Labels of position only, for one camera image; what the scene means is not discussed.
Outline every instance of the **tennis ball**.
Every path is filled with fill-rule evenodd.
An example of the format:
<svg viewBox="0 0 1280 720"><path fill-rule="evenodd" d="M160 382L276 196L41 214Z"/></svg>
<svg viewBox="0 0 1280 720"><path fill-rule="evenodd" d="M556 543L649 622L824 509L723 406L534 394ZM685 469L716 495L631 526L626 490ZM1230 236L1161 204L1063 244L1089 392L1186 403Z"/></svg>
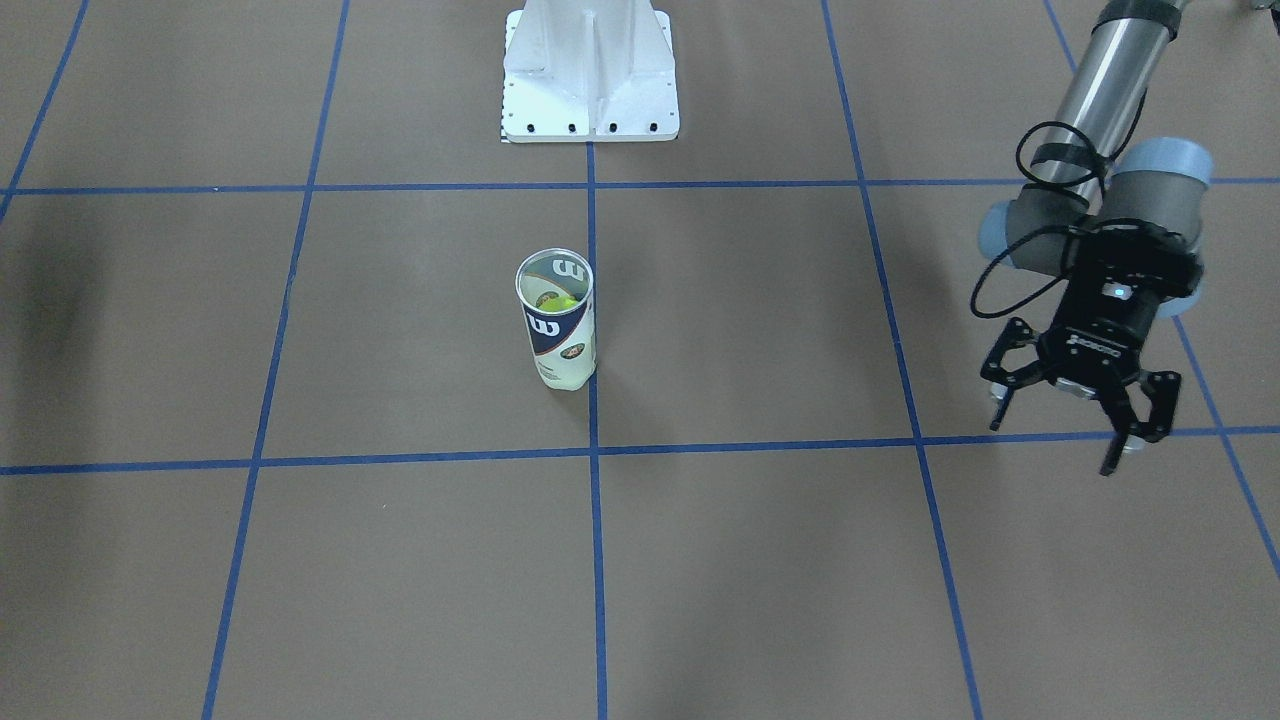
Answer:
<svg viewBox="0 0 1280 720"><path fill-rule="evenodd" d="M561 313L575 305L577 305L577 300L572 295L557 295L539 302L538 309L543 313Z"/></svg>

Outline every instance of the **light blue joint cap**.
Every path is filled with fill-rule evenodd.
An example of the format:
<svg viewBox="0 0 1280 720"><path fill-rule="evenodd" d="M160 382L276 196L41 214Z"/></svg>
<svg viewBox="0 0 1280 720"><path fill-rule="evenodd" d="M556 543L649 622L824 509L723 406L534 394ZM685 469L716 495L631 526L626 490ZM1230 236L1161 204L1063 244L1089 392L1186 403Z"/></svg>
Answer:
<svg viewBox="0 0 1280 720"><path fill-rule="evenodd" d="M1213 177L1213 156L1208 150L1181 137L1153 137L1134 146L1116 167L1116 174L1142 170L1176 173L1207 186Z"/></svg>
<svg viewBox="0 0 1280 720"><path fill-rule="evenodd" d="M982 256L987 260L995 260L996 255L1009 249L1009 231L1006 227L1009 223L1009 206L1012 204L1012 200L996 202L991 206L991 210L987 210L987 217L982 219L982 228L978 229L978 250L982 251ZM1018 266L1014 264L1012 258L1005 258L1000 263L1010 268Z"/></svg>
<svg viewBox="0 0 1280 720"><path fill-rule="evenodd" d="M1201 291L1204 290L1204 281L1201 281L1196 286L1196 291L1187 297L1174 297L1172 300L1166 300L1160 304L1160 310L1156 311L1157 318L1176 318L1183 313L1192 309L1192 305L1199 300Z"/></svg>

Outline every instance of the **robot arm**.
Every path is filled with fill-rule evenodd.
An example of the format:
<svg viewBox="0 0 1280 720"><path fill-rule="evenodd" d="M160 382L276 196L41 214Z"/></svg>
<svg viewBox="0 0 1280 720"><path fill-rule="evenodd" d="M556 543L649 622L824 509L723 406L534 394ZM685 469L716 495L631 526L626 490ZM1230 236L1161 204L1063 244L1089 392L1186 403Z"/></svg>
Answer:
<svg viewBox="0 0 1280 720"><path fill-rule="evenodd" d="M1203 273L1199 205L1212 173L1208 152L1188 140L1155 138L1120 159L1185 5L1107 4L1057 119L1036 126L1019 143L1019 169L1029 182L1018 199L993 206L979 232L992 265L974 290L974 314L1002 316L1027 302L1001 313L978 310L982 282L1000 263L1053 277L1044 290L1068 283L1048 329L1038 333L1012 318L984 360L980 374L1000 401L991 429L998 429L1014 392L1039 380L1097 400L1115 430L1103 475L1115 471L1126 446L1139 443L1132 438L1158 442L1172 427L1181 378L1142 369L1140 352L1157 315L1194 304ZM1024 167L1023 146L1046 128ZM1005 354L1027 346L1034 346L1036 360L1006 369ZM1144 420L1129 398L1135 383L1151 400Z"/></svg>

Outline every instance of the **silver metal tube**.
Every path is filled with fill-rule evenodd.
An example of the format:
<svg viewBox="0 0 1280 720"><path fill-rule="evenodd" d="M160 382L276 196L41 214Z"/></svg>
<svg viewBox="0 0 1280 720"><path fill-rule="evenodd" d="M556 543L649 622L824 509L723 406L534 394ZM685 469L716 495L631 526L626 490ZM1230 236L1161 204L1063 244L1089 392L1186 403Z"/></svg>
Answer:
<svg viewBox="0 0 1280 720"><path fill-rule="evenodd" d="M1181 10L1189 0L1164 1ZM1079 128L1102 155L1115 152L1133 123L1151 74L1169 42L1169 29L1155 20L1124 18L1100 26L1062 97L1056 119ZM1084 146L1079 137L1061 128L1051 128L1044 142ZM1030 167L1037 177L1048 182L1070 182L1089 170L1057 160L1032 163ZM1097 183L1088 182L1070 190L1092 200Z"/></svg>

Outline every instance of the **dark blue label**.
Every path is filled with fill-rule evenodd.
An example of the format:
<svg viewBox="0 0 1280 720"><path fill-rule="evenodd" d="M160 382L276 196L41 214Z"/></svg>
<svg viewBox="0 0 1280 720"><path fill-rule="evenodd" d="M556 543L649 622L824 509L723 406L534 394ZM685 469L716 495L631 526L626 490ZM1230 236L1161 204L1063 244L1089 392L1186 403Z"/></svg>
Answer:
<svg viewBox="0 0 1280 720"><path fill-rule="evenodd" d="M526 306L525 324L529 327L530 340L534 341L534 355L545 355L568 340L582 322L589 305L590 302L579 302L577 307L563 315L549 315Z"/></svg>

